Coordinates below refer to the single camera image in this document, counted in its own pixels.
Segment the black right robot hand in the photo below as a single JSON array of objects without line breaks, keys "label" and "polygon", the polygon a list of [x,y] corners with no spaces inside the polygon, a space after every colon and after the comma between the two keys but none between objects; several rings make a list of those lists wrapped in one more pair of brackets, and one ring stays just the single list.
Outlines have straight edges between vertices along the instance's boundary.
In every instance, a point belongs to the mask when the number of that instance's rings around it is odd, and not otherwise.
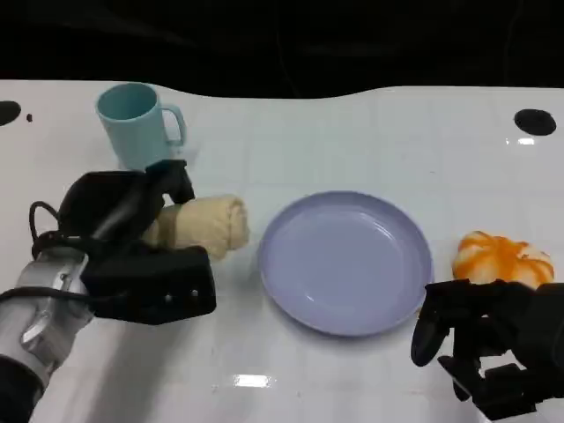
[{"label": "black right robot hand", "polygon": [[532,289],[497,279],[429,284],[411,345],[424,367],[454,336],[453,353],[438,358],[460,401],[490,420],[537,410],[563,396],[563,285]]}]

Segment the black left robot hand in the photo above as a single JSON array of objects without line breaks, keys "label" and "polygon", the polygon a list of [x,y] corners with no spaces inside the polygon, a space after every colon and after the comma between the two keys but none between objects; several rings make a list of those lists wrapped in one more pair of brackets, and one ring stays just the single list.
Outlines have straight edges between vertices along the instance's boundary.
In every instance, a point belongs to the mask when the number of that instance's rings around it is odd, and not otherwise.
[{"label": "black left robot hand", "polygon": [[195,198],[185,160],[161,160],[143,171],[89,172],[67,191],[59,230],[83,240],[127,242],[145,233],[164,208]]}]

